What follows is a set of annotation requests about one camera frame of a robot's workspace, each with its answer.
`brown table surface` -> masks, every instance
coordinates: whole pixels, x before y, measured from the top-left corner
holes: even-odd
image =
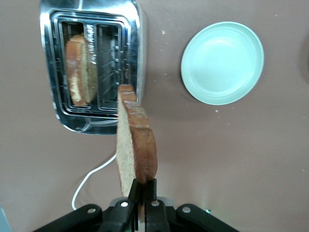
[[[158,195],[193,203],[242,232],[309,231],[309,1],[140,0],[148,17],[143,106],[156,136]],[[71,211],[82,178],[115,136],[80,135],[56,119],[38,0],[0,7],[0,204],[14,232]],[[204,27],[235,21],[262,41],[265,66],[241,100],[213,106],[185,89],[180,62]],[[77,205],[121,196],[116,163]]]

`slice of bread in toaster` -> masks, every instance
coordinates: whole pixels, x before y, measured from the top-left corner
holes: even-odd
[[[66,44],[67,78],[75,106],[89,105],[97,94],[97,66],[92,55],[83,34],[74,35]]]

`toast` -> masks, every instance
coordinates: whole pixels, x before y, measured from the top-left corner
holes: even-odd
[[[137,102],[133,86],[118,89],[116,160],[121,190],[128,196],[134,178],[141,184],[152,180],[157,171],[156,144],[149,118]]]

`bread crust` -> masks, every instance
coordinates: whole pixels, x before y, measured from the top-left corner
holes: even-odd
[[[68,41],[66,44],[67,77],[71,99],[76,106],[85,106],[85,87],[81,81],[82,76],[82,46],[83,43]]]

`bread slice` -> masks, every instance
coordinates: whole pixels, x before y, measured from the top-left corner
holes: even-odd
[[[145,110],[137,102],[133,86],[118,89],[118,126],[116,159],[124,196],[132,181],[141,184],[152,180],[157,171],[155,136],[149,127]]]
[[[66,44],[69,89],[75,106],[86,106],[97,94],[97,65],[91,61],[89,42],[83,34],[74,35]]]

